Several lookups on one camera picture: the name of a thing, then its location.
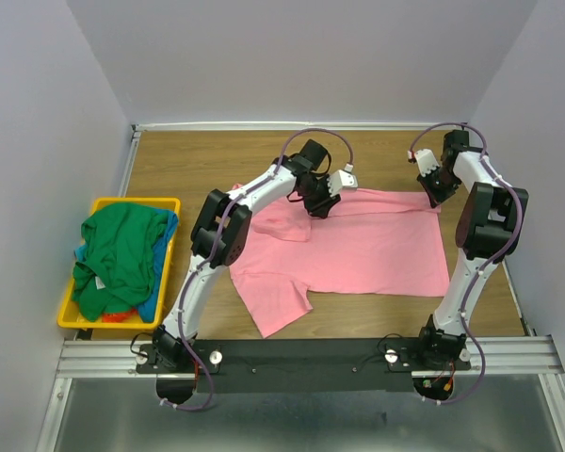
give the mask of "clothing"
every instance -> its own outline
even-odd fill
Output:
[[[443,296],[439,212],[425,193],[343,193],[325,219],[278,200],[252,219],[234,287],[264,337],[312,310],[308,290]]]
[[[88,247],[73,268],[73,300],[96,321],[102,313],[129,311],[153,291],[153,246],[168,214],[131,202],[116,202],[82,224]]]
[[[122,316],[115,316],[115,315],[103,315],[103,321],[108,322],[121,322],[125,320],[128,316],[135,314],[136,311],[140,315],[140,319],[146,323],[152,323],[154,321],[154,315],[157,309],[157,299],[159,297],[159,288],[161,286],[161,276],[163,274],[163,265],[166,260],[166,252],[168,251],[168,243],[170,242],[171,238],[176,232],[176,228],[178,227],[178,216],[171,212],[170,210],[162,210],[162,209],[154,209],[157,213],[167,213],[168,214],[168,225],[166,227],[166,231],[163,235],[161,235],[153,246],[153,271],[154,271],[154,286],[153,292],[149,295],[149,298],[140,303],[136,308],[133,308],[127,314]],[[75,258],[78,261],[84,260],[84,253],[86,252],[86,248],[88,244],[85,243],[81,247],[75,250]]]

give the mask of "gray floor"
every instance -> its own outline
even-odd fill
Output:
[[[457,391],[472,383],[460,378]],[[559,451],[536,376],[490,376],[448,407],[384,392],[218,395],[207,412],[160,407],[154,382],[74,382],[56,450]]]

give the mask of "green cloth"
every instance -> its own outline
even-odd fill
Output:
[[[154,286],[153,245],[167,226],[167,212],[132,202],[109,204],[84,221],[88,247],[73,269],[73,300],[86,319],[146,301]],[[97,287],[97,276],[105,287]]]

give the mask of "pink garment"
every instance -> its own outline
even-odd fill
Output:
[[[251,220],[230,267],[262,336],[312,310],[307,291],[443,296],[448,272],[440,208],[425,193],[342,193],[326,219],[278,200]]]

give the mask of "blue cloth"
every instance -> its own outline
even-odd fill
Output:
[[[161,285],[161,275],[163,274],[163,265],[166,260],[166,252],[168,251],[168,243],[176,232],[178,227],[178,216],[170,210],[154,209],[158,213],[168,213],[168,226],[163,235],[161,235],[153,245],[153,271],[154,271],[154,286],[153,292],[146,301],[137,306],[138,314],[145,323],[152,323],[154,321],[154,314],[157,310],[157,298],[159,297],[159,286]],[[87,244],[75,250],[75,259],[84,261]]]

